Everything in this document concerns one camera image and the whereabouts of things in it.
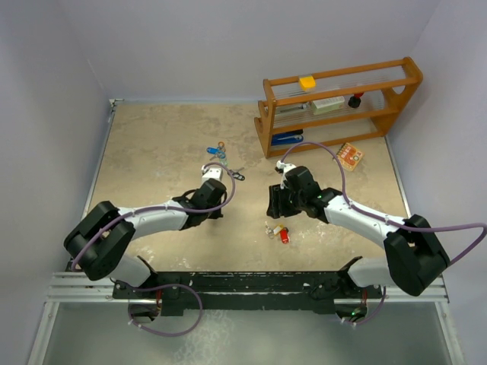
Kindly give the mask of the key with yellow tag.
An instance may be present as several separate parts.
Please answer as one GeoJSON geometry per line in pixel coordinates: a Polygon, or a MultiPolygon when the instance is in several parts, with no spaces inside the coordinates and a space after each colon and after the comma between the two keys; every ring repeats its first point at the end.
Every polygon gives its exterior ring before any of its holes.
{"type": "Polygon", "coordinates": [[[274,239],[285,228],[282,224],[271,226],[267,222],[265,222],[265,225],[266,225],[266,235],[270,239],[274,239]]]}

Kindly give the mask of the key with black tag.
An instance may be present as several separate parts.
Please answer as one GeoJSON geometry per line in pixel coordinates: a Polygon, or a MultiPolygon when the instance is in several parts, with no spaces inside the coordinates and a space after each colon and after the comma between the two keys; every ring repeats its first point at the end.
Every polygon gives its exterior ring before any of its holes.
{"type": "Polygon", "coordinates": [[[235,179],[235,180],[238,180],[238,181],[244,181],[246,179],[246,177],[241,173],[241,171],[243,170],[244,168],[241,167],[241,168],[238,168],[238,169],[234,169],[233,171],[235,172],[238,172],[239,173],[239,176],[235,179]]]}

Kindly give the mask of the key with red tag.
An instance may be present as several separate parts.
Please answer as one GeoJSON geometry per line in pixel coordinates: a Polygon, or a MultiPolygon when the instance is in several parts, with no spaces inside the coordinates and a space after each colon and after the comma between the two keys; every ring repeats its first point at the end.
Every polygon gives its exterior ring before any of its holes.
{"type": "Polygon", "coordinates": [[[288,244],[290,242],[288,228],[284,227],[279,232],[280,240],[283,244],[288,244]]]}

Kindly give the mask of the key with blue tag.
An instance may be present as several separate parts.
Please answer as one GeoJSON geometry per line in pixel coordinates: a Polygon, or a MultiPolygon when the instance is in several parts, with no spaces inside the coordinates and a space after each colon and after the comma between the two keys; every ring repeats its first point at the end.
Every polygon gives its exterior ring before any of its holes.
{"type": "Polygon", "coordinates": [[[209,154],[215,155],[215,154],[218,154],[221,150],[219,148],[211,148],[211,147],[208,147],[208,148],[206,148],[206,151],[209,154]]]}

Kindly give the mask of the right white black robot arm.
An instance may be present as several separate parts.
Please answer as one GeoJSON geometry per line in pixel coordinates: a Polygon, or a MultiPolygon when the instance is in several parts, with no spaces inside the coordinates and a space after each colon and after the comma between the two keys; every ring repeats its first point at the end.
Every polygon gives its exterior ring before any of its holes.
{"type": "Polygon", "coordinates": [[[389,216],[346,198],[345,192],[320,188],[311,172],[292,163],[276,164],[282,179],[269,187],[267,216],[277,219],[305,213],[325,224],[350,230],[384,249],[382,259],[356,259],[338,280],[346,297],[372,285],[395,285],[419,296],[450,265],[450,258],[427,220],[389,216]]]}

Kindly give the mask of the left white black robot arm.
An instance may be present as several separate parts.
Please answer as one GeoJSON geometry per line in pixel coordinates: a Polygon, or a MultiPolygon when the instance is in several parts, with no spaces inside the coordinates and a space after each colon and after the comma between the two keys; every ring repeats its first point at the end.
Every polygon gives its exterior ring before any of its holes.
{"type": "Polygon", "coordinates": [[[160,205],[118,208],[109,201],[98,203],[65,238],[63,246],[91,281],[110,278],[121,282],[140,298],[157,287],[156,271],[144,260],[126,253],[139,238],[165,231],[181,231],[221,216],[227,189],[208,179],[191,192],[160,205]]]}

